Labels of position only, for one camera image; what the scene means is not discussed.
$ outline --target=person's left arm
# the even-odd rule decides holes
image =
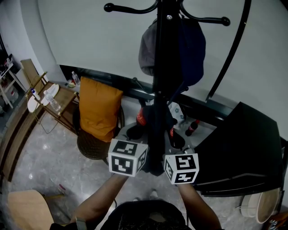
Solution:
[[[87,227],[94,229],[107,214],[127,179],[127,176],[112,175],[93,195],[78,206],[70,223],[76,222],[76,217],[80,217],[86,221]]]

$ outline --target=marble floor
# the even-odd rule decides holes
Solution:
[[[45,114],[42,124],[48,132],[56,121]],[[192,144],[199,144],[214,128],[201,124],[191,138]],[[36,125],[22,150],[12,182],[3,181],[0,207],[7,229],[18,229],[7,207],[9,192],[35,189],[45,196],[63,193],[64,197],[50,200],[48,206],[56,223],[67,223],[73,210],[110,176],[111,173],[103,161],[90,160],[79,152],[77,136],[62,125],[57,124],[50,134],[46,134],[40,125]],[[135,197],[145,198],[153,188],[158,191],[159,198],[174,204],[186,218],[177,187],[170,184],[165,174],[155,177],[140,171],[135,178],[128,179],[116,201],[120,204]],[[219,217],[223,229],[261,229],[261,225],[257,224],[254,218],[243,217],[239,209],[235,209],[241,199],[242,197],[204,197]]]

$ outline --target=orange cushion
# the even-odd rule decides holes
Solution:
[[[80,126],[99,140],[114,137],[123,92],[86,77],[81,77]]]

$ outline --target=white cube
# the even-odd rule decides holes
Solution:
[[[199,172],[198,154],[166,155],[164,169],[171,184],[193,183]]]
[[[109,152],[109,171],[135,177],[146,162],[148,145],[112,139]]]

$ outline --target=shoe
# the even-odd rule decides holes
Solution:
[[[158,199],[158,193],[157,193],[156,189],[153,189],[153,190],[152,190],[149,199],[150,199],[150,200]]]

